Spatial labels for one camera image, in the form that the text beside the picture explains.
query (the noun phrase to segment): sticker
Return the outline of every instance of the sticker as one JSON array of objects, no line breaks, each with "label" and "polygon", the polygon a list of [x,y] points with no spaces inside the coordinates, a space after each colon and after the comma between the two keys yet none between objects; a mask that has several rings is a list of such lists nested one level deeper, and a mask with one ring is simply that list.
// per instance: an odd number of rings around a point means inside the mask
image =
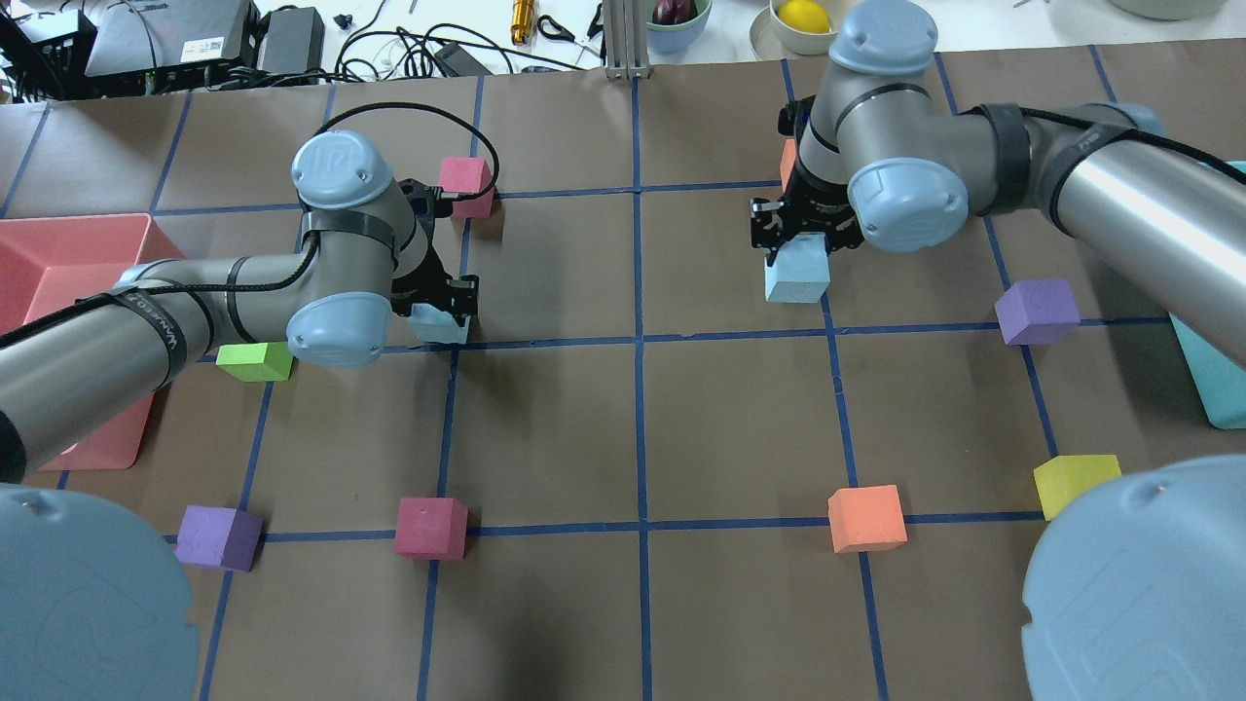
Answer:
[{"label": "sticker", "polygon": [[182,45],[182,61],[183,64],[193,64],[196,61],[211,61],[219,59],[221,54],[226,47],[226,37],[217,36],[214,39],[197,39],[194,41],[187,41]]}]

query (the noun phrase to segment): lemon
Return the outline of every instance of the lemon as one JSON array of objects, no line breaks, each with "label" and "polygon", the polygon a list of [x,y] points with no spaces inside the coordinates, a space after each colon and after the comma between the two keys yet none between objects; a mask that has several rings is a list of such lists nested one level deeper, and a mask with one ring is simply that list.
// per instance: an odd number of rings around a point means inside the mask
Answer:
[{"label": "lemon", "polygon": [[782,24],[797,31],[826,34],[831,31],[831,17],[814,0],[787,0],[779,7]]}]

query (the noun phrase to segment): light blue bowl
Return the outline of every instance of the light blue bowl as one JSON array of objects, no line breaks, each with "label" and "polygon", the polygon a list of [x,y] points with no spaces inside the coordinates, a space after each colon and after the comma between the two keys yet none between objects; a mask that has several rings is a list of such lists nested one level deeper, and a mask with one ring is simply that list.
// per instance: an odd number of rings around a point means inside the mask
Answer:
[{"label": "light blue bowl", "polygon": [[678,25],[655,25],[648,17],[653,16],[653,7],[657,4],[658,0],[649,0],[644,15],[645,25],[649,27],[649,50],[654,54],[674,54],[688,49],[700,32],[705,31],[709,11],[714,7],[714,0],[693,0],[697,7],[695,17]]}]

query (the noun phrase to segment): pink cube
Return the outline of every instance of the pink cube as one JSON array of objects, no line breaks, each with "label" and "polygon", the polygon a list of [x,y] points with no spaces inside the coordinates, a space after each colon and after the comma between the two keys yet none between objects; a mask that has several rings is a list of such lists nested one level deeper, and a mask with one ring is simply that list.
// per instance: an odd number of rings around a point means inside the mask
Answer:
[{"label": "pink cube", "polygon": [[177,530],[177,559],[197,568],[249,573],[263,524],[238,509],[187,507]]},{"label": "pink cube", "polygon": [[[441,176],[437,178],[437,184],[446,192],[471,193],[480,192],[480,188],[488,184],[492,177],[493,174],[488,172],[488,163],[485,162],[485,158],[449,156],[441,161]],[[493,210],[493,197],[496,195],[497,188],[491,187],[488,192],[476,199],[455,202],[455,210],[451,217],[456,219],[488,217]]]},{"label": "pink cube", "polygon": [[[148,214],[0,220],[0,332],[112,289],[121,273],[184,258]],[[118,471],[135,464],[151,396],[40,471]]]},{"label": "pink cube", "polygon": [[394,552],[414,560],[462,560],[467,507],[450,498],[402,499]]},{"label": "pink cube", "polygon": [[999,330],[1008,345],[1055,342],[1082,324],[1067,279],[1023,279],[996,301]]}]

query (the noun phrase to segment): pink tray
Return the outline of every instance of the pink tray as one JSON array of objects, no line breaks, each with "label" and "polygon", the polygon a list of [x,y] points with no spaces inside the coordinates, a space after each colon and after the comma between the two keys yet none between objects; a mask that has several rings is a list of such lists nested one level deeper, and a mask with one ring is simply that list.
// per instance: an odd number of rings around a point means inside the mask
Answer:
[{"label": "pink tray", "polygon": [[[0,332],[111,289],[135,263],[184,258],[148,214],[0,219]],[[148,395],[40,471],[121,471],[135,464]]]}]

